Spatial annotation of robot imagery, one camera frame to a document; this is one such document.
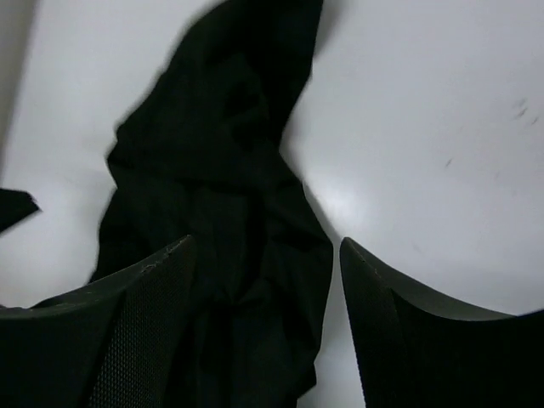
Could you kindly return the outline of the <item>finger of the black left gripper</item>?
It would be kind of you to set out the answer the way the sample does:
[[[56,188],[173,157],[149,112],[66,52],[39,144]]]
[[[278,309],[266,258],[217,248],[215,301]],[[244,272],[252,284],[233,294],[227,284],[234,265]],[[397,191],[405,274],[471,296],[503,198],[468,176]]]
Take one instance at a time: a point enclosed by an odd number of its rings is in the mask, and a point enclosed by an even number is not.
[[[0,190],[0,231],[4,232],[17,223],[40,211],[34,198],[25,191]]]

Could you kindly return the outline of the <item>black pleated skirt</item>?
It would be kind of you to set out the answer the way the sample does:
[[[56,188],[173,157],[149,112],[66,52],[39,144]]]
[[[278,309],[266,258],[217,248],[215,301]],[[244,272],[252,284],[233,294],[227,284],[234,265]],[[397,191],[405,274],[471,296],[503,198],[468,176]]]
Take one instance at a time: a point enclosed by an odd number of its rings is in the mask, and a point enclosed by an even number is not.
[[[190,235],[175,401],[293,407],[316,383],[332,243],[280,153],[319,1],[223,1],[116,130],[97,280]]]

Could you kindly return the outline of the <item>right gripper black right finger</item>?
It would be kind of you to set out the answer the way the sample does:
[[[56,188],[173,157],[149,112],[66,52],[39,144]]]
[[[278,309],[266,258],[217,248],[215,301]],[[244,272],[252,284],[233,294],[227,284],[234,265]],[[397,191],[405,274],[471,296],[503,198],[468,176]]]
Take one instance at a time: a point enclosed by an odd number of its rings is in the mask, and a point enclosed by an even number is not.
[[[511,315],[463,302],[350,238],[340,264],[367,406],[542,406],[541,311]]]

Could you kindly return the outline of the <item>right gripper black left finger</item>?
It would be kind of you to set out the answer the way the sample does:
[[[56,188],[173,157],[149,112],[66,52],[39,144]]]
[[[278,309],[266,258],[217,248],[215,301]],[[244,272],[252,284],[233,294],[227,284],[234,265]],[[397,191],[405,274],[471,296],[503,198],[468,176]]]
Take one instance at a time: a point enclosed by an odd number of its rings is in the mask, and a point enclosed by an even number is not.
[[[185,237],[34,307],[2,309],[2,406],[163,406],[195,263]]]

